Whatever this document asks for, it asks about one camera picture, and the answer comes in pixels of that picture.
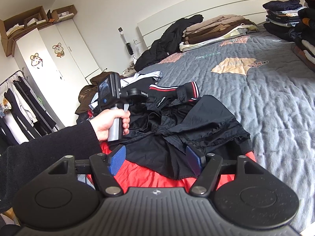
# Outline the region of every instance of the wardrobe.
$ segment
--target wardrobe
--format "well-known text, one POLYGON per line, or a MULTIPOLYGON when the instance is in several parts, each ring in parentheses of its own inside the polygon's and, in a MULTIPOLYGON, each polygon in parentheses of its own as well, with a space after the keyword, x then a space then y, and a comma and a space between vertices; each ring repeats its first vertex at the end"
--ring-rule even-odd
POLYGON ((102 71, 73 20, 24 35, 14 58, 57 126, 75 125, 80 90, 102 71))

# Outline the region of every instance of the quilted bedspread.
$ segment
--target quilted bedspread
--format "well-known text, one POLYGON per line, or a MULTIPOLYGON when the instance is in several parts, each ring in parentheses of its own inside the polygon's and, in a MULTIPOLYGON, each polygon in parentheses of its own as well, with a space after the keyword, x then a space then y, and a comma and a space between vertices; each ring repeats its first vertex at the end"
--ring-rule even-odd
POLYGON ((315 221, 315 73, 291 43, 260 32, 176 53, 141 73, 161 70, 159 86, 196 81, 201 95, 220 100, 251 134, 257 162, 300 199, 292 223, 315 221))

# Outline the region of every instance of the person's hand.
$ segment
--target person's hand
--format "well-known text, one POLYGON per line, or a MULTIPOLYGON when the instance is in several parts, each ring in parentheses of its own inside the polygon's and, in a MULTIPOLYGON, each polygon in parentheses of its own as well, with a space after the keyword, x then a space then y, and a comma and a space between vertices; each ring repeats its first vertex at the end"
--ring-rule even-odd
POLYGON ((98 116, 90 120, 99 141, 108 139, 108 130, 113 125, 115 118, 122 118, 123 134, 129 133, 130 112, 122 109, 104 110, 98 116))

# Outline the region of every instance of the black sweater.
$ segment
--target black sweater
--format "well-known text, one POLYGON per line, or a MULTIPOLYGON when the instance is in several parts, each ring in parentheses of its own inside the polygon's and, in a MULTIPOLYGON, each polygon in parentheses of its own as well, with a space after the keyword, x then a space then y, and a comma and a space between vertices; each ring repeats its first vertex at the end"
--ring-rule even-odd
POLYGON ((11 146, 0 157, 0 213, 12 207, 15 193, 50 165, 71 154, 88 159, 101 148, 90 122, 11 146))

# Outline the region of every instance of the white headboard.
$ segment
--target white headboard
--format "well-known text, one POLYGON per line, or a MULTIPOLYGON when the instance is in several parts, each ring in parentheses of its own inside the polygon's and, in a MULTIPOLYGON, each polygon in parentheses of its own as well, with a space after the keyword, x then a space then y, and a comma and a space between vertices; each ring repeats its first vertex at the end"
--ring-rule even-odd
POLYGON ((202 14, 204 20, 222 14, 242 15, 261 23, 266 20, 264 3, 272 0, 185 0, 172 5, 138 23, 147 47, 159 39, 165 30, 176 20, 202 14))

